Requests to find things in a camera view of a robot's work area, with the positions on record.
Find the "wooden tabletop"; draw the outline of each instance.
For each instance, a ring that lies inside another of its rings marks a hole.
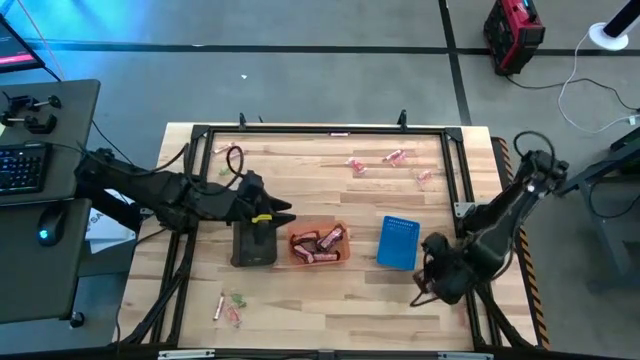
[[[158,164],[171,159],[189,141],[192,123],[167,125]],[[463,127],[476,201],[489,201],[501,191],[486,127]],[[215,146],[235,142],[247,151],[245,169],[262,175],[272,196],[290,202],[296,221],[344,221],[351,237],[351,258],[343,265],[292,268],[286,255],[286,228],[279,229],[278,261],[272,268],[234,268],[231,228],[201,222],[187,293],[180,347],[341,349],[341,350],[471,350],[466,306],[441,301],[411,308],[418,294],[411,272],[376,263],[382,220],[392,215],[421,224],[420,239],[433,231],[454,239],[439,138],[429,135],[216,134]],[[405,149],[406,162],[393,168],[381,158]],[[451,147],[453,158],[455,148]],[[368,170],[354,176],[344,165],[355,156]],[[199,159],[195,169],[199,169]],[[223,156],[212,159],[209,181],[220,176]],[[181,171],[175,164],[170,170]],[[431,170],[422,188],[413,175]],[[458,179],[458,189],[462,193]],[[158,229],[152,220],[141,236]],[[158,296],[169,234],[136,249],[119,321],[123,336],[140,322]],[[416,268],[421,266],[420,250]],[[493,284],[506,315],[531,342],[533,324],[517,257]],[[220,293],[240,293],[248,306],[235,329],[224,316],[213,321]],[[484,308],[479,303],[484,337]],[[162,338],[172,316],[170,302]]]

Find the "red machine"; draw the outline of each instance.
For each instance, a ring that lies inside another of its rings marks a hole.
[[[532,0],[496,0],[484,23],[496,74],[519,74],[542,44],[544,30]]]

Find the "concrete floor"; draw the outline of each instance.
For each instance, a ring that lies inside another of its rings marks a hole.
[[[446,44],[437,0],[24,3],[45,36],[55,40]],[[572,49],[589,24],[606,20],[623,3],[538,0],[536,5],[547,26],[542,47]],[[484,47],[480,29],[491,4],[491,0],[449,0],[459,47]],[[24,37],[35,37],[17,5],[7,18]],[[630,48],[640,49],[640,35],[631,35]],[[53,64],[46,53],[40,54]],[[406,108],[411,124],[460,124],[447,55],[79,51],[56,51],[56,55],[67,79],[97,78],[102,82],[95,120],[133,161],[145,167],[156,164],[167,122],[235,120],[240,111],[249,121],[261,115],[267,122],[391,123],[400,109]],[[640,73],[628,71],[638,64],[636,57],[581,57],[577,76],[613,86],[626,102],[640,107]],[[538,56],[515,79],[528,85],[555,83],[566,79],[571,66],[571,57]],[[559,89],[517,88],[495,76],[485,56],[460,56],[460,68],[473,125],[488,126],[493,135],[509,141],[525,129],[543,131],[554,142],[558,156],[571,164],[572,174],[600,159],[612,141],[632,130],[629,125],[617,125],[596,136],[581,133],[557,111]],[[2,84],[49,80],[44,71],[37,70],[0,76]],[[591,129],[628,114],[612,93],[586,84],[570,87],[566,104],[570,116]],[[97,134],[91,134],[90,147],[105,145]],[[586,289],[587,280],[606,277],[606,264],[599,257],[601,249],[582,199],[570,194],[545,200],[526,228],[552,348],[640,358],[640,292],[593,295]],[[124,253],[126,249],[104,255],[117,263],[110,272],[126,272]],[[77,308],[89,320],[80,329],[69,330],[64,323],[48,320],[0,326],[0,353],[108,343],[124,281],[122,273],[82,280]]]

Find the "white stand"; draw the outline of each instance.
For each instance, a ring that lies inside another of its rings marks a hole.
[[[629,45],[629,37],[626,34],[617,38],[605,34],[603,31],[605,25],[607,23],[596,23],[589,28],[589,39],[594,44],[609,51],[622,50]]]

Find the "orange basket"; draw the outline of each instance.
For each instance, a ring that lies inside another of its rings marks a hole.
[[[329,248],[328,252],[337,251],[340,253],[340,259],[336,261],[318,261],[313,262],[311,264],[307,264],[304,260],[300,259],[296,256],[293,250],[293,244],[291,240],[294,235],[304,234],[310,231],[318,231],[320,233],[320,237],[324,237],[333,230],[336,225],[342,225],[345,229],[345,234],[342,240],[337,241],[331,248]],[[293,223],[287,229],[287,238],[289,239],[289,263],[292,266],[317,266],[317,265],[333,265],[340,264],[349,259],[351,256],[351,249],[349,247],[349,228],[347,228],[347,224],[342,221],[336,222],[318,222],[318,223]]]

